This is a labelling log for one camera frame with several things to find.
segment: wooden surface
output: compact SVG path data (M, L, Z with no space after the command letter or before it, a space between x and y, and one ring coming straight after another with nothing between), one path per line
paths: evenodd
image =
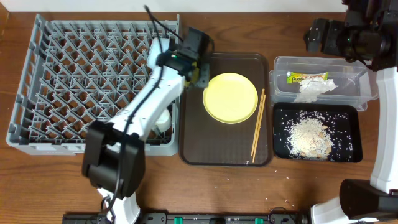
M43 13L46 20L146 20L143 13ZM303 33L318 17L343 14L180 13L183 26L200 29L220 52L324 57L305 51ZM175 14L156 14L175 19ZM65 212L96 212L101 197L80 174L82 155L29 156L6 144L11 110L35 18L11 13L0 42L0 223L60 223ZM274 160L261 168L186 165L178 155L146 157L137 193L145 209L180 213L267 213L275 206L308 208L338 195L341 181L369 179L376 158L379 101L359 113L364 158L358 164Z
M8 11L7 9L0 3L0 41L5 32L6 24L8 22Z

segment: wooden chopstick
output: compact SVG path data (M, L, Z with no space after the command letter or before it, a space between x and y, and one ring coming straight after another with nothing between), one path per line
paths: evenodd
M254 130L254 137L253 137L253 145L251 146L251 156L253 156L254 152L254 145L256 143L256 138L257 138L257 129L259 127L259 120L260 120L260 114L261 114L261 105L262 105L262 99L264 97L264 89L262 89L261 92L261 98L260 98L260 103L259 103L259 113L257 114L257 121L256 121L256 128Z
M264 99L262 99L262 108L261 108L261 114L260 114L260 121L259 121L259 129L257 130L257 138L256 138L256 145L254 145L254 153L253 153L253 163L256 158L256 152L257 152L257 143L259 141L259 135L260 135L260 129L261 129L261 121L262 121L262 114L264 112L264 105L266 103L266 95L264 95Z

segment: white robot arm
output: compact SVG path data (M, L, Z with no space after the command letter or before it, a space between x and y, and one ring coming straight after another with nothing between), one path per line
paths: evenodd
M145 87L108 123L95 121L90 126L82 173L104 198L112 198L104 201L112 208L108 208L108 220L116 217L117 224L137 220L140 208L135 190L145 171L144 142L155 125L168 130L167 107L186 86L207 86L210 66L206 50L210 42L206 34L192 28L178 49L169 50L169 39L154 39L147 62L152 75Z
M398 72L387 68L377 72L380 95L379 144L376 163L371 176L371 186L387 194L398 189ZM377 218L350 220L343 212L340 198L314 205L311 208L313 224L349 224L376 222Z
M380 96L379 142L370 181L344 180L339 197L311 208L312 224L398 218L397 3L343 1L348 5L345 21L316 19L306 33L309 52L317 52L322 44L325 54L358 60L377 71Z

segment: gray dish rack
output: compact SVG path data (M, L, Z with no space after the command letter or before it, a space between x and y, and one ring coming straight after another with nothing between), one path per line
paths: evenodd
M176 21L161 21L177 34ZM178 39L157 27L161 37ZM88 126L107 121L148 81L155 31L150 21L46 21L35 18L8 145L31 155L74 155L85 150ZM178 151L179 98L170 106L172 129L149 136L147 155Z

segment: clear plastic container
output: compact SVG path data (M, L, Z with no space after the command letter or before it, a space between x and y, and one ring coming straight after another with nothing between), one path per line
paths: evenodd
M270 93L273 103L294 102L300 93L299 83L287 83L287 72L307 74L329 73L338 87L318 95L313 103L329 105L351 105L358 111L368 107L367 102L379 97L376 72L361 62L348 63L345 59L312 57L277 57L274 70L270 71Z

